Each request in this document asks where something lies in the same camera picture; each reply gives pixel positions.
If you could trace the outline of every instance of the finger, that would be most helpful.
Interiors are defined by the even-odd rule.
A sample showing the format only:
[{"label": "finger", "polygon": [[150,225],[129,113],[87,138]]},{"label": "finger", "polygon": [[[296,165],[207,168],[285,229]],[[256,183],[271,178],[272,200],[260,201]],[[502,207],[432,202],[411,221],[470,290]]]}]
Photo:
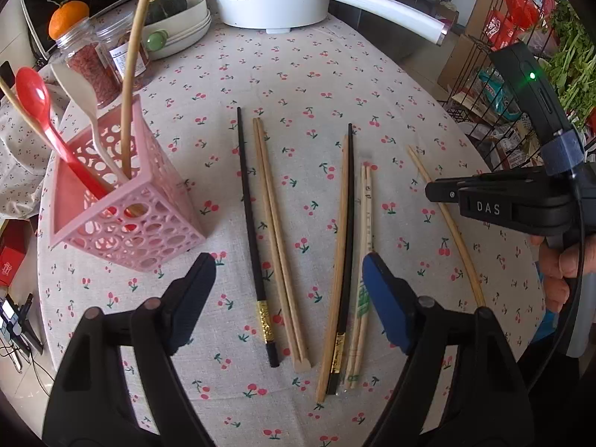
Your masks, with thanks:
[{"label": "finger", "polygon": [[530,235],[530,243],[532,245],[540,245],[544,240],[544,237],[539,235]]},{"label": "finger", "polygon": [[569,286],[563,279],[544,276],[542,287],[544,288],[544,295],[551,301],[564,304],[569,299]]},{"label": "finger", "polygon": [[538,250],[538,263],[540,264],[540,272],[545,276],[562,278],[561,270],[559,269],[559,252],[553,248],[549,248],[546,241],[540,244]]},{"label": "finger", "polygon": [[[579,244],[569,247],[559,257],[559,269],[564,277],[577,276],[577,264],[579,260]],[[583,263],[583,273],[596,272],[596,235],[586,239],[586,254]]]},{"label": "finger", "polygon": [[544,300],[544,305],[550,312],[560,313],[562,309],[562,304],[556,301],[551,301],[550,299]]}]

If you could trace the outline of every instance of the wooden chopstick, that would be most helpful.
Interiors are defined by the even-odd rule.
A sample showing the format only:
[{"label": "wooden chopstick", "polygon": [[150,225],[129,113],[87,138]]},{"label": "wooden chopstick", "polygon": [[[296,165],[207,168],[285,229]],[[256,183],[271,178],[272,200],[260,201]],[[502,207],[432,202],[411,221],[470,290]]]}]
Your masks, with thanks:
[{"label": "wooden chopstick", "polygon": [[250,251],[250,263],[253,270],[254,291],[257,296],[257,317],[263,332],[263,339],[269,365],[271,368],[279,366],[279,358],[275,347],[275,336],[269,319],[269,305],[264,290],[263,273],[260,268],[259,247],[257,245],[257,233],[254,228],[253,206],[250,201],[250,185],[248,183],[248,170],[246,167],[246,149],[244,145],[244,127],[242,124],[242,112],[237,108],[238,113],[238,151],[240,154],[240,174],[242,177],[242,196],[244,202],[244,217],[246,219],[246,233],[248,235],[248,249]]},{"label": "wooden chopstick", "polygon": [[345,384],[349,388],[355,388],[358,384],[358,376],[364,353],[364,342],[368,325],[368,312],[370,309],[370,298],[362,280],[362,261],[366,254],[373,250],[372,240],[372,186],[371,169],[366,165],[361,167],[361,191],[360,191],[360,251],[358,263],[358,289],[354,304],[354,325],[350,334],[350,350],[348,354],[348,365],[346,367]]},{"label": "wooden chopstick", "polygon": [[136,5],[135,17],[132,21],[130,39],[126,53],[126,69],[122,82],[122,104],[120,106],[120,154],[122,171],[127,177],[130,174],[130,122],[132,121],[132,82],[135,79],[136,58],[141,44],[141,33],[145,25],[149,0],[139,0]]},{"label": "wooden chopstick", "polygon": [[4,82],[4,79],[2,77],[0,77],[0,90],[4,92],[4,95],[7,97],[8,102],[10,102],[10,104],[13,105],[13,107],[21,115],[23,120],[35,132],[35,134],[37,134],[41,138],[41,140],[44,142],[44,144],[46,144],[47,147],[49,147],[49,149],[53,150],[54,147],[40,128],[39,123],[29,115],[29,113],[21,105],[21,102],[17,99],[16,95],[14,95],[13,91],[8,87],[8,84]]},{"label": "wooden chopstick", "polygon": [[[418,168],[418,171],[424,178],[424,181],[430,183],[432,181],[430,174],[425,170],[424,165],[416,155],[415,151],[412,149],[412,146],[408,145],[408,154],[412,161]],[[482,292],[482,285],[480,282],[480,278],[478,277],[478,273],[476,272],[476,268],[474,267],[474,263],[472,262],[472,258],[470,257],[470,252],[468,252],[468,248],[466,247],[466,243],[461,238],[460,231],[457,228],[456,223],[454,222],[451,213],[449,213],[449,209],[447,205],[444,203],[439,203],[439,208],[443,217],[445,218],[445,222],[447,222],[447,227],[451,231],[451,236],[455,242],[455,246],[457,250],[460,251],[461,260],[464,262],[464,267],[466,268],[466,272],[468,274],[468,279],[470,280],[470,285],[472,286],[472,293],[474,294],[474,298],[476,299],[476,306],[486,306],[486,301],[484,297],[484,293]]]},{"label": "wooden chopstick", "polygon": [[343,350],[345,348],[346,329],[348,327],[348,313],[350,309],[350,289],[352,287],[352,262],[354,255],[354,135],[352,124],[348,124],[348,215],[346,216],[346,247],[342,273],[342,295],[337,316],[336,343],[333,351],[333,361],[327,382],[327,395],[337,392],[342,368]]},{"label": "wooden chopstick", "polygon": [[329,314],[327,315],[327,328],[325,333],[325,343],[323,346],[323,359],[321,369],[317,379],[317,391],[315,401],[322,403],[325,401],[327,384],[329,383],[329,374],[333,363],[333,351],[335,350],[337,318],[339,316],[340,300],[342,296],[343,265],[346,258],[346,233],[348,217],[348,137],[343,140],[342,156],[342,190],[339,200],[339,224],[337,227],[336,254],[333,264],[333,283],[330,292]]},{"label": "wooden chopstick", "polygon": [[311,363],[306,356],[306,344],[300,326],[298,308],[291,283],[290,266],[285,255],[281,222],[279,221],[269,156],[267,155],[267,145],[264,140],[263,123],[260,118],[253,119],[253,127],[257,150],[257,164],[261,176],[264,208],[269,229],[271,255],[273,266],[275,267],[274,270],[277,272],[275,282],[278,288],[281,310],[284,315],[285,332],[290,344],[294,371],[296,373],[303,373],[311,369]]}]

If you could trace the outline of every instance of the orange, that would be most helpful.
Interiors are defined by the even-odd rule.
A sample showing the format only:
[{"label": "orange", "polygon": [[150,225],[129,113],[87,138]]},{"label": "orange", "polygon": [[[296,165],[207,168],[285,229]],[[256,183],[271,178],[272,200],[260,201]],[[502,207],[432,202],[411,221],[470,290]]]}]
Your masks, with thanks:
[{"label": "orange", "polygon": [[89,6],[84,1],[63,1],[50,19],[48,35],[57,40],[78,21],[89,16]]}]

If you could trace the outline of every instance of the red plastic spoon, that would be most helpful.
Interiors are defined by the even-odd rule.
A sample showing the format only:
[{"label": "red plastic spoon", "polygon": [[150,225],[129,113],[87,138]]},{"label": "red plastic spoon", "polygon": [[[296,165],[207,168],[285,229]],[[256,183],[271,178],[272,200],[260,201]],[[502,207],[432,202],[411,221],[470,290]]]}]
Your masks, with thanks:
[{"label": "red plastic spoon", "polygon": [[61,159],[97,200],[105,197],[113,188],[99,180],[81,163],[52,126],[50,120],[50,94],[42,77],[32,68],[21,67],[16,78],[17,95],[25,110],[36,119]]}]

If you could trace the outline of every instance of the green knob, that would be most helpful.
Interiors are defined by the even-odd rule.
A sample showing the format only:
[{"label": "green knob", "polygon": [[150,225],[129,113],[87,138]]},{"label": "green knob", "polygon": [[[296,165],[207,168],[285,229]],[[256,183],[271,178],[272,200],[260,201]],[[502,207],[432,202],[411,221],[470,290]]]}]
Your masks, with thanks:
[{"label": "green knob", "polygon": [[157,50],[163,49],[166,46],[168,40],[168,32],[165,30],[157,30],[147,37],[145,40],[145,46],[150,52],[157,52]]}]

